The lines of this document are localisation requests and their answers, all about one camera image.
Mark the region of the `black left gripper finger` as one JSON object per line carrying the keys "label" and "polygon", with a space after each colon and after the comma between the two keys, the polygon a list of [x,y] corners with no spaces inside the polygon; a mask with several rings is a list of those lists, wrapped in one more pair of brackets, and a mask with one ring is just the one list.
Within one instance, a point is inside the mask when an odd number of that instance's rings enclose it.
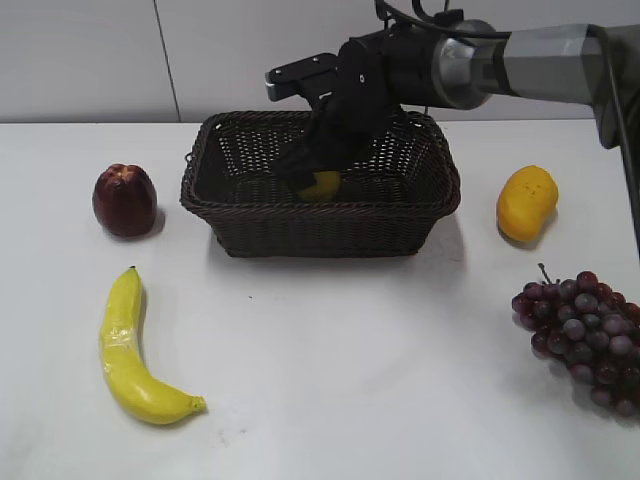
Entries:
{"label": "black left gripper finger", "polygon": [[320,144],[320,170],[342,171],[350,168],[372,142],[368,132],[330,130]]}

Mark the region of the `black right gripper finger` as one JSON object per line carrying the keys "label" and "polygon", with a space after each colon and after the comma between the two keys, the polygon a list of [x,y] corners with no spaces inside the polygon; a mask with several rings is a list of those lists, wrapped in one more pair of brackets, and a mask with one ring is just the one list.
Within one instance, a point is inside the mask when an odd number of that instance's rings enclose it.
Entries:
{"label": "black right gripper finger", "polygon": [[292,191],[303,191],[318,184],[315,158],[310,150],[296,142],[282,147],[272,162],[272,172]]}

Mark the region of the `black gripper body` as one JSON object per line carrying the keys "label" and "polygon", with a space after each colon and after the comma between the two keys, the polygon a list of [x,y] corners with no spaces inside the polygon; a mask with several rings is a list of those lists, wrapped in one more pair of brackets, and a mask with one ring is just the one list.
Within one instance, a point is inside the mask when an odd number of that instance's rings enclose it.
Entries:
{"label": "black gripper body", "polygon": [[336,55],[310,60],[302,97],[312,120],[306,150],[360,150],[403,105],[439,104],[431,79],[437,41],[415,30],[352,37]]}

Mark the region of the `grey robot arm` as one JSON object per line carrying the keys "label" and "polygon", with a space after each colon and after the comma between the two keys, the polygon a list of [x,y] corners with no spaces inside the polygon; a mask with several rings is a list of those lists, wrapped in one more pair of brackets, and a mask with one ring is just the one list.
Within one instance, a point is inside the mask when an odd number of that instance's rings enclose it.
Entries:
{"label": "grey robot arm", "polygon": [[274,172],[292,189],[350,166],[404,105],[472,110],[493,95],[579,104],[600,143],[621,152],[630,208],[639,208],[639,29],[571,24],[500,33],[483,21],[414,19],[271,70],[269,96],[305,98],[312,117]]}

